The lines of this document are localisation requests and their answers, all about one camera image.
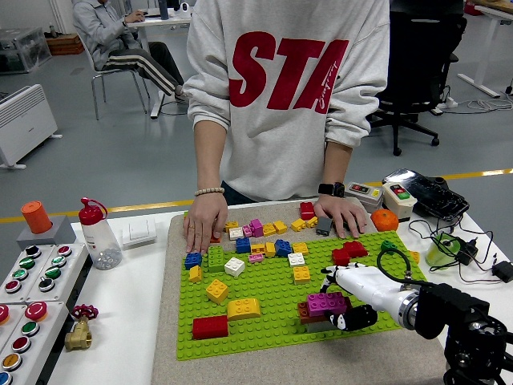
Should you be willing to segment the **person's left hand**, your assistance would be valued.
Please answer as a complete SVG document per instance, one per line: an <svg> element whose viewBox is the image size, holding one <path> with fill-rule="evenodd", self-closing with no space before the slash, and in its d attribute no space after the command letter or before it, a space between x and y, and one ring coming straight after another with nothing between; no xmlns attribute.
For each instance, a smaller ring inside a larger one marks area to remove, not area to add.
<svg viewBox="0 0 513 385"><path fill-rule="evenodd" d="M366 231L366 211L346 198L320 195L314 204L314 212L318 217L330 217L340 238L344 238L347 224L352 237L359 237Z"/></svg>

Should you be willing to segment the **person's right hand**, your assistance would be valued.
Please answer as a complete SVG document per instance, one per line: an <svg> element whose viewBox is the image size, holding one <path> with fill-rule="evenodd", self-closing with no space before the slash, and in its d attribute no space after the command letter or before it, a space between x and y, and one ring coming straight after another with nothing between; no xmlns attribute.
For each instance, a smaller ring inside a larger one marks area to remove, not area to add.
<svg viewBox="0 0 513 385"><path fill-rule="evenodd" d="M186 253L205 254L211 238L220 237L227 219L228 206L222 193L196 197L183 223Z"/></svg>

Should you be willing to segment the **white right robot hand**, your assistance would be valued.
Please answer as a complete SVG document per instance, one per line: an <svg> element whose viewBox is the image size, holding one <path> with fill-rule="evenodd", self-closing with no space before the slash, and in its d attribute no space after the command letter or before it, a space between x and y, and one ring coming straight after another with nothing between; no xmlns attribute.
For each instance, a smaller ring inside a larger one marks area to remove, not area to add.
<svg viewBox="0 0 513 385"><path fill-rule="evenodd" d="M378 268L349 263L348 266L328 266L321 271L325 280L320 291L336 284L355 296L363 304L335 314L327 310L326 318L340 330L355 331L372 326L378 321L378 312L385 311L400 326L413 330L415 326L418 291L403 289L402 284L386 277Z"/></svg>

